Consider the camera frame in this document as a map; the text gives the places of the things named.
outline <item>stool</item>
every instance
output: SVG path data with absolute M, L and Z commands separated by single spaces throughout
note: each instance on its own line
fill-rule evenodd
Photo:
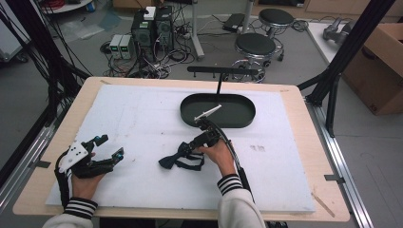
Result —
M 284 44 L 275 36 L 278 35 L 279 29 L 287 29 L 290 27 L 294 22 L 294 17 L 281 9 L 264 9 L 259 13 L 259 20 L 263 25 L 269 27 L 266 31 L 267 36 L 279 43 L 279 47 L 276 47 L 275 53 L 281 51 L 278 60 L 282 61 L 284 57 Z
M 261 83 L 265 78 L 264 67 L 256 62 L 257 59 L 266 59 L 263 63 L 265 67 L 270 65 L 270 58 L 275 53 L 276 44 L 273 40 L 268 39 L 266 36 L 258 33 L 244 33 L 240 35 L 235 41 L 235 50 L 244 55 L 246 59 L 237 60 L 233 66 L 239 65 L 239 68 L 251 69 L 252 65 L 258 66 L 259 74 L 256 75 L 242 75 L 232 76 L 232 79 L 238 80 L 238 82 L 246 82 L 246 79 L 250 79 L 252 83 Z

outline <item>white sleeve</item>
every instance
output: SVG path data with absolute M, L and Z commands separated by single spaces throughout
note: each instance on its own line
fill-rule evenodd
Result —
M 223 177 L 218 186 L 223 194 L 219 203 L 219 227 L 266 227 L 251 193 L 242 188 L 238 175 Z
M 92 228 L 91 218 L 97 206 L 88 199 L 71 198 L 65 212 L 50 218 L 43 228 Z

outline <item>wooden table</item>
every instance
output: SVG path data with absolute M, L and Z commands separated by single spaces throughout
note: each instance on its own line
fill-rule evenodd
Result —
M 13 207 L 17 215 L 57 215 L 62 206 L 46 205 L 45 201 L 55 177 L 53 167 L 61 151 L 66 151 L 75 139 L 87 112 L 102 85 L 161 86 L 216 88 L 217 82 L 121 79 L 92 77 L 86 80 L 69 109 L 59 129 L 51 140 L 42 161 L 51 162 L 49 168 L 36 168 Z M 242 89 L 278 92 L 281 95 L 293 129 L 299 156 L 310 186 L 316 211 L 312 214 L 262 213 L 265 220 L 347 221 L 350 214 L 335 181 L 326 181 L 324 175 L 332 175 L 332 168 L 296 86 L 223 83 L 221 89 Z M 178 210 L 100 207 L 97 217 L 158 218 L 158 219 L 216 219 L 216 210 Z

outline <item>hand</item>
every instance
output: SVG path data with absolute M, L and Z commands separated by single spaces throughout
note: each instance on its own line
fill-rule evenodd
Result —
M 71 176 L 73 197 L 91 200 L 97 190 L 98 183 L 104 175 L 105 174 L 102 174 L 90 179 L 79 179 L 73 174 Z
M 236 174 L 234 159 L 232 158 L 231 152 L 223 140 L 219 140 L 211 147 L 201 146 L 198 148 L 198 150 L 206 154 L 210 160 L 219 167 L 223 177 L 229 174 Z

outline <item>sweater cuff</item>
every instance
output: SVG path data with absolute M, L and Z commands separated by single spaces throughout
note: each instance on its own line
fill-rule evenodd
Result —
M 98 204 L 89 199 L 71 198 L 63 214 L 69 214 L 83 219 L 91 219 Z
M 223 177 L 218 183 L 222 195 L 225 193 L 232 191 L 234 189 L 243 189 L 242 183 L 240 182 L 240 177 L 237 174 L 230 174 Z

